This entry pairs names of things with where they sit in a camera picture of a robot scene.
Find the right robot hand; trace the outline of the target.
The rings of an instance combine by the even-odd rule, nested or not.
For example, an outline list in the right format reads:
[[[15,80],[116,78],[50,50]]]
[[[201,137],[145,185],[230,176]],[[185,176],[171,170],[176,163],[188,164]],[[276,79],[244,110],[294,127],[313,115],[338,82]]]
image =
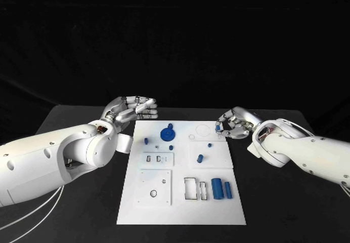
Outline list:
[[[233,139],[246,139],[263,124],[261,117],[243,107],[234,107],[217,120],[217,134]]]

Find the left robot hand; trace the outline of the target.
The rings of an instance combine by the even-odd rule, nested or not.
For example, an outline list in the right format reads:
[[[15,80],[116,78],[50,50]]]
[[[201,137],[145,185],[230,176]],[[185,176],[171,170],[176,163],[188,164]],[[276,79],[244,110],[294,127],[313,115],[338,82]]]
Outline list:
[[[156,99],[143,96],[117,97],[106,106],[101,115],[101,120],[114,124],[117,133],[127,128],[130,121],[156,118]]]

